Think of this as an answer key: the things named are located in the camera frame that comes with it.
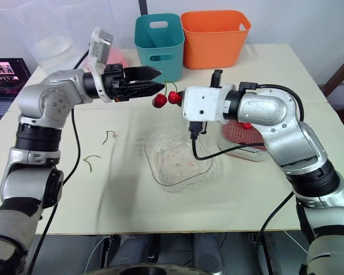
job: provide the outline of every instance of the wooden frame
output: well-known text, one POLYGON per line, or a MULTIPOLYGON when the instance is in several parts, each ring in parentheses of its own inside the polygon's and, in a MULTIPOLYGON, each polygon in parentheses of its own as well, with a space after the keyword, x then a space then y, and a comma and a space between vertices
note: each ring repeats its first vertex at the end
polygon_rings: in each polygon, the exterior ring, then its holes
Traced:
POLYGON ((344 80, 344 64, 337 70, 331 79, 321 87, 323 94, 328 97, 332 91, 344 80))

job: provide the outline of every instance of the teal basket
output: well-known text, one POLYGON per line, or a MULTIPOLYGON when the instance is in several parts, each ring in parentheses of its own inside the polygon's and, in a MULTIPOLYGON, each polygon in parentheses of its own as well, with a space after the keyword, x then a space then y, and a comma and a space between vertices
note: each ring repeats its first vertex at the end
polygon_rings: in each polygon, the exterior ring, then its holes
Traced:
POLYGON ((135 46, 140 62, 162 71, 154 81, 177 81, 182 77, 184 42, 181 21, 176 14, 149 14, 136 20, 135 46))

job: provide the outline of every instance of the robotic arm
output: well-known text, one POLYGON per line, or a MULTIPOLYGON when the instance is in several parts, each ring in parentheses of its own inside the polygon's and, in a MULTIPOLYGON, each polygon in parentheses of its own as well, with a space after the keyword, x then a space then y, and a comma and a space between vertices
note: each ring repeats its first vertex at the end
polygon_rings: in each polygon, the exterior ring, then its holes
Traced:
MULTIPOLYGON (((105 102, 151 96, 164 88, 151 81, 160 74, 150 67, 105 65, 112 36, 97 29, 89 50, 91 73, 66 70, 26 87, 17 140, 10 149, 1 184, 0 274, 18 274, 34 238, 43 209, 58 203, 63 173, 56 168, 61 129, 72 108, 101 98, 105 102)), ((284 172, 297 198, 303 232, 311 242, 301 274, 344 274, 344 180, 334 170, 312 129, 296 118, 295 98, 255 83, 219 87, 215 72, 210 88, 188 87, 182 114, 192 121, 191 138, 206 132, 208 121, 251 123, 284 172)))
POLYGON ((21 115, 15 146, 2 179, 0 195, 0 274, 18 274, 43 209, 61 198, 64 175, 56 168, 61 129, 75 105, 152 96, 164 88, 151 81, 161 74, 142 66, 105 65, 112 36, 96 29, 89 49, 91 73, 58 71, 18 96, 21 115))
MULTIPOLYGON (((214 78, 220 82, 220 73, 216 70, 212 83, 214 78)), ((188 87, 183 93, 182 114, 195 121, 191 138, 206 132, 208 121, 251 123, 296 196, 301 228, 311 244, 301 274, 344 274, 344 180, 313 130, 297 120, 295 98, 275 85, 214 86, 188 87), (257 88, 268 89, 246 92, 257 88)))

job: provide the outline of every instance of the cherry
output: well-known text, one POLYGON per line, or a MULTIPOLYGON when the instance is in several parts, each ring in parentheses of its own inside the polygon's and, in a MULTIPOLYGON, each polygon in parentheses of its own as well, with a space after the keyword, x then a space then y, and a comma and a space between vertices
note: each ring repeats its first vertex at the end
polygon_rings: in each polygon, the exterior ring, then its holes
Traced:
POLYGON ((177 92, 171 91, 168 95, 168 101, 171 104, 178 104, 182 101, 182 96, 180 96, 177 92))
POLYGON ((153 106, 156 108, 162 108, 167 103, 167 97, 161 93, 157 94, 153 99, 153 106))
POLYGON ((245 130, 252 128, 252 125, 250 123, 242 123, 242 126, 245 130))

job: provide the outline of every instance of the white table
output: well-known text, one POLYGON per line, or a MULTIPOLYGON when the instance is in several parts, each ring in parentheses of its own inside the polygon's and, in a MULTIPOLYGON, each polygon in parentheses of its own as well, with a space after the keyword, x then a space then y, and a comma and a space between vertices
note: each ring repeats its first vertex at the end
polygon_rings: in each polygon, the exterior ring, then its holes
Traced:
MULTIPOLYGON (((135 50, 125 53, 133 60, 130 65, 138 64, 135 50)), ((177 85, 181 89, 209 85, 212 71, 185 69, 177 85)), ((38 82, 42 76, 37 69, 30 82, 38 82)), ((238 85, 240 80, 281 84, 298 92, 304 103, 305 121, 344 177, 344 126, 287 45, 247 45, 239 63, 224 69, 222 83, 238 85)), ((222 155, 214 159, 210 183, 197 183, 177 193, 164 192, 152 177, 144 143, 155 131, 186 124, 178 107, 155 109, 151 98, 112 104, 98 100, 77 106, 75 114, 81 158, 90 154, 102 158, 91 160, 92 173, 85 162, 80 162, 64 187, 50 234, 258 230, 291 191, 291 185, 271 159, 253 163, 222 155), (101 145, 106 130, 113 130, 118 136, 101 145)), ((13 104, 1 120, 0 148, 14 145, 18 115, 13 104)), ((218 150, 218 129, 218 124, 209 124, 211 152, 218 150)), ((58 168, 67 174, 76 159, 70 119, 62 132, 60 150, 58 168)), ((6 161, 7 150, 0 149, 0 182, 6 161)), ((38 233, 43 231, 49 213, 45 210, 38 233)), ((299 229, 294 198, 274 217, 268 229, 299 229)))

